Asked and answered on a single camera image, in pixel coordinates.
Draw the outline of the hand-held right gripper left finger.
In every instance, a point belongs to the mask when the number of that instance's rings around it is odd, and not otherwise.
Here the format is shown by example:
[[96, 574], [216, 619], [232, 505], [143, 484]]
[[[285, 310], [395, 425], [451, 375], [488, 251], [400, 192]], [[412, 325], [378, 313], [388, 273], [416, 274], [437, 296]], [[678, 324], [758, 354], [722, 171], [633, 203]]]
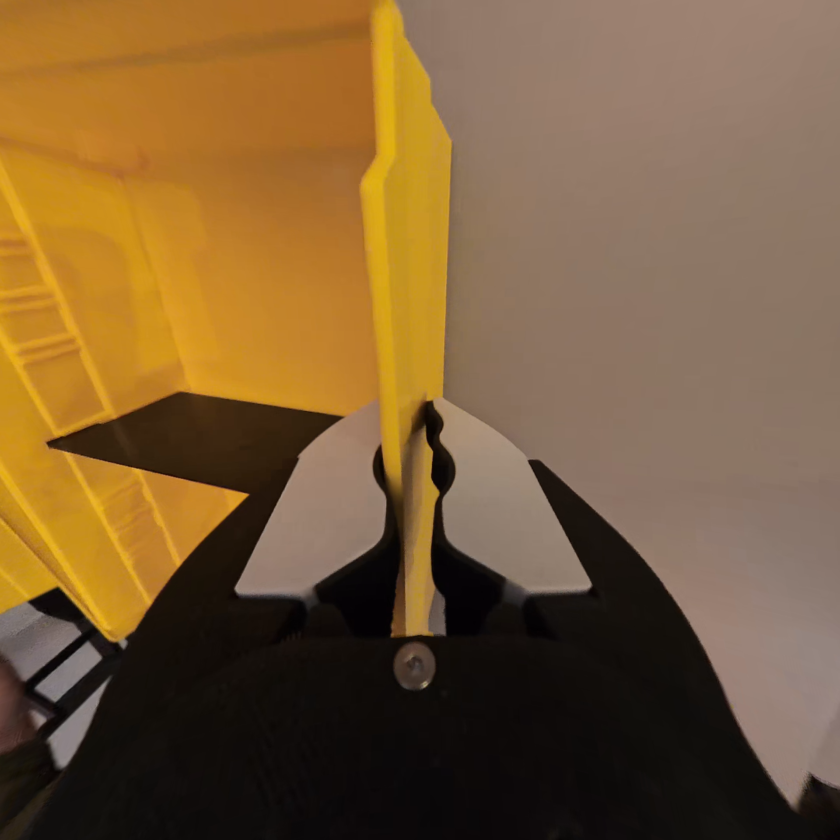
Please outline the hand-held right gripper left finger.
[[390, 636], [401, 533], [372, 401], [299, 455], [234, 588], [246, 600], [333, 606], [355, 636]]

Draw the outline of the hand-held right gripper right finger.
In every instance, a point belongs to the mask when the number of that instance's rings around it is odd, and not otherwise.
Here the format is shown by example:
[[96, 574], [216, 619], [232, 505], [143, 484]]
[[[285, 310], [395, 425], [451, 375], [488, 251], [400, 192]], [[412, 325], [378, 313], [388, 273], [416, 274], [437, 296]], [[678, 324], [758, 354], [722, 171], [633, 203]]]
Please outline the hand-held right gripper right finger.
[[437, 490], [432, 575], [445, 633], [481, 633], [500, 605], [592, 594], [592, 581], [527, 456], [444, 398], [425, 407]]

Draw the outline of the yellow plastic bin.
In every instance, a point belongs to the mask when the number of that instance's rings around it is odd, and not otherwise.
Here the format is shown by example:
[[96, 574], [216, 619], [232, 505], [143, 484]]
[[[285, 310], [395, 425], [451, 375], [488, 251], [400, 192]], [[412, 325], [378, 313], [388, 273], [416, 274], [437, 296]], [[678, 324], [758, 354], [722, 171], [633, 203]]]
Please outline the yellow plastic bin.
[[2, 612], [134, 630], [220, 522], [195, 397], [443, 394], [452, 145], [396, 2], [2, 2]]

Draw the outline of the black bin divider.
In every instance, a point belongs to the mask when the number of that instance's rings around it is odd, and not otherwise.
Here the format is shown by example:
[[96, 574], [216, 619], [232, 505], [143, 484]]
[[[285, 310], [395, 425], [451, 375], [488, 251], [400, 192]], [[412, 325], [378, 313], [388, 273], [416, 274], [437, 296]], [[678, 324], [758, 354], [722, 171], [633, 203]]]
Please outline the black bin divider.
[[50, 449], [250, 494], [288, 480], [340, 415], [178, 392], [47, 442]]

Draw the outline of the olive green trousers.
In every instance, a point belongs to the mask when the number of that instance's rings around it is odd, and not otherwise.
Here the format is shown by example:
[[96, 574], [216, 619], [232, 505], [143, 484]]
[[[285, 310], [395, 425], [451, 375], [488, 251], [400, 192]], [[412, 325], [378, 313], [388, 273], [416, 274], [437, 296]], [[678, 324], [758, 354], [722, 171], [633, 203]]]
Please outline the olive green trousers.
[[1, 838], [30, 838], [61, 771], [49, 743], [39, 736], [1, 756]]

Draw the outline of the black metal frame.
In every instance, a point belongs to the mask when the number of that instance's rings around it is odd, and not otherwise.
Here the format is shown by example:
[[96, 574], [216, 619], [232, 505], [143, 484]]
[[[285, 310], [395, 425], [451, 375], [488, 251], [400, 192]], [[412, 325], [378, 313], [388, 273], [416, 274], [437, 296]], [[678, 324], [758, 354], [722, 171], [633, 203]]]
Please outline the black metal frame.
[[[121, 664], [123, 647], [107, 638], [83, 611], [59, 588], [54, 588], [28, 601], [37, 614], [73, 626], [77, 634], [24, 682], [24, 697], [30, 710], [41, 717], [38, 732], [53, 735], [95, 692], [105, 686]], [[98, 655], [94, 665], [57, 699], [44, 694], [40, 687], [60, 667], [83, 648], [90, 647]]]

